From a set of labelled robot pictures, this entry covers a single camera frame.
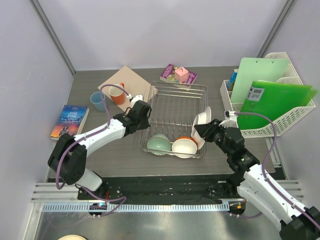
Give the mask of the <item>orange ceramic mug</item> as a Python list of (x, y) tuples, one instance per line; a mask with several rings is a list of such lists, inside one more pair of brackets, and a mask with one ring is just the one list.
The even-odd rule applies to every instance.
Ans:
[(109, 87), (109, 96), (116, 105), (122, 105), (125, 102), (126, 94), (123, 91), (124, 89), (125, 84), (123, 82)]

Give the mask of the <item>metal wire dish rack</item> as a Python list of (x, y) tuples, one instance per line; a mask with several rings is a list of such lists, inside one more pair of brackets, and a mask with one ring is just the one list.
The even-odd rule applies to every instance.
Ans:
[(155, 153), (148, 147), (153, 136), (162, 134), (173, 144), (177, 138), (191, 135), (196, 115), (208, 106), (208, 90), (204, 85), (154, 81), (147, 102), (150, 127), (142, 131), (140, 145), (145, 152)]

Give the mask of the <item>blue plastic cup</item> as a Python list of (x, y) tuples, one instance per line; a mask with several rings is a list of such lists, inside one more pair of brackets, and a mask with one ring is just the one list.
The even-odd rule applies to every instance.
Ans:
[(106, 95), (104, 93), (94, 92), (90, 96), (90, 101), (99, 112), (105, 112)]

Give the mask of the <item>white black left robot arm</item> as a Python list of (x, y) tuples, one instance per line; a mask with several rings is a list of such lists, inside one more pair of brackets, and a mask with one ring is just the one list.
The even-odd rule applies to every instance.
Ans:
[(63, 134), (57, 141), (49, 159), (48, 166), (56, 173), (56, 187), (62, 184), (80, 186), (97, 200), (105, 200), (108, 187), (102, 177), (86, 168), (87, 157), (104, 145), (124, 138), (138, 130), (150, 127), (151, 106), (138, 100), (128, 113), (119, 113), (91, 131), (71, 136)]

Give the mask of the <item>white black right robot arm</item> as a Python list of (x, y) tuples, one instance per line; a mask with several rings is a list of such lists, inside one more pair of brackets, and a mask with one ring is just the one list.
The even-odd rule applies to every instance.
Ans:
[(320, 237), (320, 211), (291, 196), (259, 160), (245, 147), (236, 127), (225, 127), (214, 119), (193, 126), (206, 142), (215, 143), (227, 156), (233, 174), (226, 179), (226, 193), (251, 202), (277, 228), (283, 240), (316, 240)]

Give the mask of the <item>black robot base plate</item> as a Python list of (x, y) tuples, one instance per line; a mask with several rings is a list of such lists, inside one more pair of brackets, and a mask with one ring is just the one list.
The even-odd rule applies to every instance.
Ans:
[(93, 194), (105, 200), (125, 196), (126, 205), (206, 205), (243, 201), (228, 186), (228, 174), (104, 177)]

